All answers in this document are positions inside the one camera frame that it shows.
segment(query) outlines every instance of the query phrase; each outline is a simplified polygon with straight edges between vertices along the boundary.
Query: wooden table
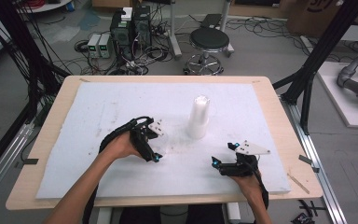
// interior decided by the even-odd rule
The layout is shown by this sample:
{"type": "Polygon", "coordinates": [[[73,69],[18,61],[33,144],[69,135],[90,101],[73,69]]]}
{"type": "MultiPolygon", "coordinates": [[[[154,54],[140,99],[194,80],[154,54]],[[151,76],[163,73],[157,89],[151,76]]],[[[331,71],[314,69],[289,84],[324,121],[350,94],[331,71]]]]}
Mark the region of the wooden table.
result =
{"type": "MultiPolygon", "coordinates": [[[[275,90],[273,90],[271,83],[266,77],[72,76],[64,81],[29,155],[30,159],[38,159],[38,163],[36,165],[24,165],[20,176],[8,197],[7,209],[52,208],[58,203],[59,200],[38,200],[35,198],[35,195],[43,178],[49,153],[60,134],[60,129],[64,123],[66,114],[68,113],[76,97],[77,89],[82,82],[252,84],[292,187],[292,190],[289,193],[270,195],[269,198],[271,200],[280,200],[322,197],[322,188],[311,167],[298,159],[299,155],[305,156],[305,153],[297,140],[296,134],[282,108],[275,90]]],[[[128,206],[150,204],[229,203],[240,201],[245,201],[245,198],[238,193],[230,195],[104,198],[97,200],[95,205],[128,206]]]]}

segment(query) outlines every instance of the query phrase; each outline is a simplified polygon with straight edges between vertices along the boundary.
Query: metal stool base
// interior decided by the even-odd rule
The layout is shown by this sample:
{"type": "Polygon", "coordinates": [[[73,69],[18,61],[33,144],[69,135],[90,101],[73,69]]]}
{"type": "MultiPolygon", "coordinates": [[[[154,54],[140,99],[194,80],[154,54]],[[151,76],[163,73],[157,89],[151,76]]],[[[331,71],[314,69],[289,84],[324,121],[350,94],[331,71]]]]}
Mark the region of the metal stool base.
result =
{"type": "Polygon", "coordinates": [[[193,55],[187,60],[186,67],[191,73],[201,76],[216,76],[223,72],[220,61],[206,52],[193,55]]]}

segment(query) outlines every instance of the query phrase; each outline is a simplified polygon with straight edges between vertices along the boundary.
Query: white cylindrical object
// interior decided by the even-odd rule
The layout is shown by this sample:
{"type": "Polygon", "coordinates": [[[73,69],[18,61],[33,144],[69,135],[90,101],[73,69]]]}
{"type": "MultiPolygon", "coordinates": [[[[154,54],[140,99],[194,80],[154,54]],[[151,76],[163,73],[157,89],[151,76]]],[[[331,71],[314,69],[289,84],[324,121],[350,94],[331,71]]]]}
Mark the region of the white cylindrical object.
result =
{"type": "Polygon", "coordinates": [[[206,134],[209,122],[209,102],[209,98],[204,95],[194,99],[187,124],[187,134],[193,139],[201,139],[206,134]]]}

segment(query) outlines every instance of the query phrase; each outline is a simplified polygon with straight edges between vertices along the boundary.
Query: stool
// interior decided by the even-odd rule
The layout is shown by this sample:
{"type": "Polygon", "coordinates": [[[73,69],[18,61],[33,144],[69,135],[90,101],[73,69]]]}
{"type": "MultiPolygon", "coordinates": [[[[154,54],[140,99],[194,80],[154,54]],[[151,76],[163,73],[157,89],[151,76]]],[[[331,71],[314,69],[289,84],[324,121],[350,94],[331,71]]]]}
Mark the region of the stool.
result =
{"type": "Polygon", "coordinates": [[[190,44],[202,54],[195,54],[186,63],[185,75],[190,72],[197,75],[217,75],[223,72],[220,61],[210,53],[226,50],[229,44],[228,36],[214,28],[200,28],[190,35],[190,44]]]}

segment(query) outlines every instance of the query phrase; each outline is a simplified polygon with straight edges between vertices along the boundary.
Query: white foam board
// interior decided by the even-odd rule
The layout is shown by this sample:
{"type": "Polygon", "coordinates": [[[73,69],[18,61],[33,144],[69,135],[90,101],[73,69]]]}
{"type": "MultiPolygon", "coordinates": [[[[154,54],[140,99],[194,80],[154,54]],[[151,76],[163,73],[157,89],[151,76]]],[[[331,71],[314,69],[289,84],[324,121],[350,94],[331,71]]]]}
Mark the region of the white foam board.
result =
{"type": "Polygon", "coordinates": [[[271,150],[259,160],[267,189],[290,191],[252,85],[82,83],[36,198],[61,198],[92,163],[103,138],[140,116],[163,120],[166,137],[151,140],[150,145],[164,157],[158,163],[135,156],[115,161],[100,182],[98,197],[238,193],[235,182],[212,167],[211,157],[235,162],[227,142],[240,143],[245,138],[271,150]],[[186,134],[186,121],[201,94],[211,100],[210,122],[206,135],[193,140],[186,134]]]}
{"type": "MultiPolygon", "coordinates": [[[[358,128],[358,98],[353,91],[337,85],[338,74],[347,65],[326,62],[319,69],[319,77],[347,127],[358,128]]],[[[352,79],[358,82],[358,67],[352,79]]]]}

